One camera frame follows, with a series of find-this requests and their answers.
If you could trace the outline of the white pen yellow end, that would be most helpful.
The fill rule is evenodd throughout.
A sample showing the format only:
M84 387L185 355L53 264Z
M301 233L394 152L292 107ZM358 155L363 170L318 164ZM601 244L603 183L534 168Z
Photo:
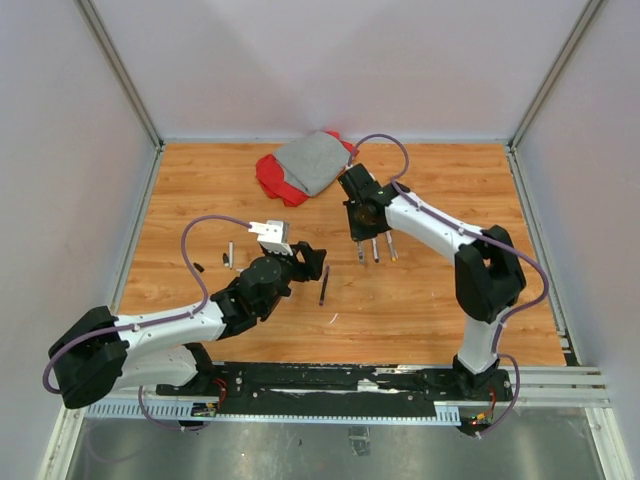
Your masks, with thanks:
M395 245L394 245L392 233L391 233L391 231L387 231L387 232L385 232L385 235L386 235L386 240L387 240L388 248L389 248L390 255L391 255L391 260L393 262L396 262L398 260L398 255L397 255L397 251L396 251L396 248L395 248Z

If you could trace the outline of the purple pen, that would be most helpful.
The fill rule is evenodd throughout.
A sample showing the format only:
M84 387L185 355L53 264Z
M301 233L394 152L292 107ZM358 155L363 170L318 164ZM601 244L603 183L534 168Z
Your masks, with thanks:
M327 265L325 267L325 270L322 276L321 291L320 291L319 302L318 302L319 306L324 306L324 303L325 303L329 274L330 274L330 265Z

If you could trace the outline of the white pen black end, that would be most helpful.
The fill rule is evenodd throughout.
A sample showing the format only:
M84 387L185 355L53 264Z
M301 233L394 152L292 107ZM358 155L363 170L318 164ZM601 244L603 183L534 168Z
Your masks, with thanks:
M228 253L227 253L227 263L226 263L226 265L230 269L233 269L233 266L234 266L234 243L233 243L233 241L229 241L229 244L228 244Z

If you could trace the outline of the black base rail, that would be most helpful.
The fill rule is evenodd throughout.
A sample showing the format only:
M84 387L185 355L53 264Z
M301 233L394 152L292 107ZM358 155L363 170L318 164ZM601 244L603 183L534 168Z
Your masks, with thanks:
M471 387L451 368L395 365L222 363L184 386L161 384L160 396L212 398L226 389L223 414L295 417L433 416L438 401L509 402L507 371Z

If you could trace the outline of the grey folded cloth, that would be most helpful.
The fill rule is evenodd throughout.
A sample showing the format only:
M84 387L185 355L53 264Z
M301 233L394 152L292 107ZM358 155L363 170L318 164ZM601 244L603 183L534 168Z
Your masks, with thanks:
M317 131L277 148L273 155L284 181L309 197L324 191L347 165L352 148Z

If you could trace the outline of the aluminium frame rail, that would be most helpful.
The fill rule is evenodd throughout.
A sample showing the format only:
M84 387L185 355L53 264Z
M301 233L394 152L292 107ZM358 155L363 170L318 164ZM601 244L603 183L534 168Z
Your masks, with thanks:
M518 406L606 408L610 398L596 367L533 367L520 369Z

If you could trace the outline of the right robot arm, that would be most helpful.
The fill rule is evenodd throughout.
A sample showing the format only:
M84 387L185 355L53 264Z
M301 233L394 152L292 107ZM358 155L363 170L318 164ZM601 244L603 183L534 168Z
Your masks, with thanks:
M338 177L347 196L350 235L356 242L397 230L448 260L455 297L465 313L463 342L453 360L453 387L466 400L486 392L499 365L497 342L526 279L508 232L482 229L431 207L401 184L381 185L361 164Z

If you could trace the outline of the white marker blue tip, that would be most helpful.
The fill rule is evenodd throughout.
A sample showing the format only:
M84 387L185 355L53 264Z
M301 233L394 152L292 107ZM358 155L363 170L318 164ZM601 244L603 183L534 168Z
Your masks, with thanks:
M380 262L380 255L379 255L379 248L378 248L377 238L372 238L371 239L371 245L372 245L372 254L373 254L374 262L375 263L379 263Z

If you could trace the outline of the red cloth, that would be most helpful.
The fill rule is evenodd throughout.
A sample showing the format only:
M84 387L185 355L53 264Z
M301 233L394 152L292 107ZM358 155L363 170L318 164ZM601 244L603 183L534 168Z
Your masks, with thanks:
M358 150L355 146L344 141L338 132L323 132L338 138L345 146L352 148L351 154L358 155ZM307 200L314 198L305 195L284 181L284 172L276 162L273 153L263 156L255 164L255 177L264 193L271 199L280 199L287 207L298 207Z

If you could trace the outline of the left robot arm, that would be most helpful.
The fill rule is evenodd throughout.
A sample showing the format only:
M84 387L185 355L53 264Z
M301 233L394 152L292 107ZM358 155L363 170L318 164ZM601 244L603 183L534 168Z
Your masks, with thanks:
M203 343L238 336L266 321L293 282L321 278L327 252L298 242L288 254L265 251L205 303L129 316L88 310L49 349L46 390L69 409L111 392L154 384L207 393L214 383Z

